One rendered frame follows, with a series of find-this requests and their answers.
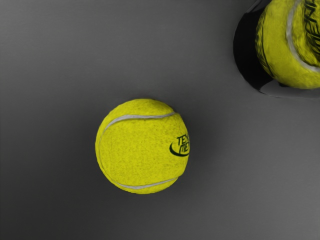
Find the yellow tennis ball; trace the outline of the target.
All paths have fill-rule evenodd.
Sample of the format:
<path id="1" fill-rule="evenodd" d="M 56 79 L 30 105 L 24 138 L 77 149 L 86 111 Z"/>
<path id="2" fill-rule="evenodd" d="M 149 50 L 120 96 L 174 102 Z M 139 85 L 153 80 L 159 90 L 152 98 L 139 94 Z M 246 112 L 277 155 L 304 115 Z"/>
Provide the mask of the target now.
<path id="1" fill-rule="evenodd" d="M 103 119 L 95 140 L 98 165 L 121 190 L 151 194 L 184 173 L 190 138 L 181 115 L 148 98 L 118 105 Z"/>
<path id="2" fill-rule="evenodd" d="M 279 83 L 320 88 L 320 0 L 271 0 L 256 27 L 255 49 Z"/>

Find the glossy black cup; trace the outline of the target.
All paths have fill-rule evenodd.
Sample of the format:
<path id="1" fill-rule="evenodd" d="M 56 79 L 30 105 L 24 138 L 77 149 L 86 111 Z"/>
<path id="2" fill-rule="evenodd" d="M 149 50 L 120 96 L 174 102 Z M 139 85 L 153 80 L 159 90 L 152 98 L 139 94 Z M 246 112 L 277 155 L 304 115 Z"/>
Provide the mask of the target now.
<path id="1" fill-rule="evenodd" d="M 272 0 L 256 0 L 240 19 L 233 37 L 233 56 L 243 79 L 258 92 L 276 98 L 320 99 L 320 88 L 298 89 L 282 85 L 261 66 L 255 48 L 256 27 Z"/>

